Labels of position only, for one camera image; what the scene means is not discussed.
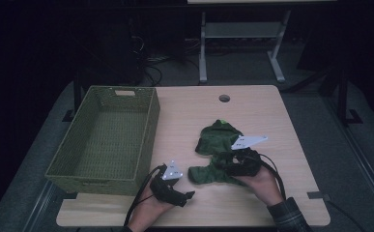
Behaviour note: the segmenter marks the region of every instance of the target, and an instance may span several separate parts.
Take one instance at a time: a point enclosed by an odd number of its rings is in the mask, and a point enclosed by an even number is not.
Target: hand
[[[259,200],[263,201],[267,206],[283,201],[274,175],[264,166],[261,166],[256,176],[235,176],[234,178],[247,184]]]
[[[150,189],[150,183],[148,183],[147,187],[145,187],[144,191],[142,192],[139,200],[142,201],[139,203],[133,213],[132,217],[129,220],[128,227],[133,232],[143,232],[148,227],[150,227],[154,222],[165,212],[169,211],[174,207],[174,205],[160,202],[154,196],[153,192]]]

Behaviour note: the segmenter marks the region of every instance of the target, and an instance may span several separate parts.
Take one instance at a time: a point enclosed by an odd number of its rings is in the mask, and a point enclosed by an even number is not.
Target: person's right hand
[[[274,175],[264,166],[261,166],[256,176],[234,176],[234,178],[247,184],[259,200],[267,206],[276,205],[283,201]]]

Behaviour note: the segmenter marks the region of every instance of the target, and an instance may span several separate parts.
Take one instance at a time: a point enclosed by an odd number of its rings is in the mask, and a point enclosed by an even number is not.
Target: dark background
[[[82,6],[84,2],[75,0],[69,3]],[[108,6],[109,1],[101,2]],[[347,65],[351,70],[350,79],[361,88],[374,110],[374,1],[367,2],[370,4],[339,7],[326,16],[322,14],[309,21],[301,17],[308,16],[306,10],[299,10],[303,12],[298,14],[293,11],[285,39],[310,36],[300,63],[302,69],[319,71],[337,60],[340,51],[346,52],[350,61]],[[109,43],[106,42],[111,38],[108,39],[105,34],[97,37],[86,30],[100,29],[97,25],[102,25],[105,30],[129,33],[129,29],[123,27],[126,24],[108,24],[108,20],[104,20],[108,16],[100,19],[99,15],[83,17],[64,14],[59,7],[59,2],[51,0],[0,0],[0,199],[52,105],[78,73],[86,77],[84,79],[89,83],[94,83],[99,81],[97,76],[116,76],[114,72],[125,72],[123,67],[130,67],[127,78],[117,77],[104,82],[134,85],[142,78],[142,73],[133,72],[134,69],[142,69],[142,61],[137,60],[139,57],[131,56],[130,49],[129,53],[123,51],[123,54],[117,53],[116,56],[110,53],[102,56],[102,51],[98,50],[98,55],[103,58],[110,56],[110,59],[121,61],[118,62],[121,66],[109,69],[76,41],[79,39],[87,44],[104,42],[104,47],[108,47]],[[129,16],[120,14],[119,17],[125,22]],[[145,17],[135,21],[135,29],[141,30],[147,43],[166,47],[166,52],[178,58],[182,58],[179,45],[184,37],[199,33],[199,29],[196,31],[195,27],[190,26],[195,25],[196,21],[199,23],[197,13],[170,14],[167,17],[177,19],[170,22],[165,16],[159,18],[152,14]],[[77,21],[80,23],[74,27],[75,36],[72,37],[71,25]],[[122,40],[122,46],[132,46],[126,37],[118,38]],[[134,61],[124,64],[126,60]]]

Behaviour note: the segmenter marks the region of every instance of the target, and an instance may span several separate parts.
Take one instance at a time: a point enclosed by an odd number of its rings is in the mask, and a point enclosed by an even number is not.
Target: dark sleeve
[[[123,228],[121,228],[120,232],[132,232],[132,230],[129,229],[127,226],[124,226]]]
[[[312,231],[293,197],[277,205],[268,207],[268,210],[279,232]]]

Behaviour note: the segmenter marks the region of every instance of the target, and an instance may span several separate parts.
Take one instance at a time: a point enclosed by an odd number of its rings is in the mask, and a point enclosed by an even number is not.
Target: crumpled green garment
[[[231,146],[240,135],[243,134],[223,120],[216,120],[210,127],[204,128],[195,152],[203,156],[212,155],[211,161],[208,166],[190,167],[189,180],[197,185],[221,182],[244,186],[242,182],[228,176],[222,169],[216,168],[217,164],[233,162]]]

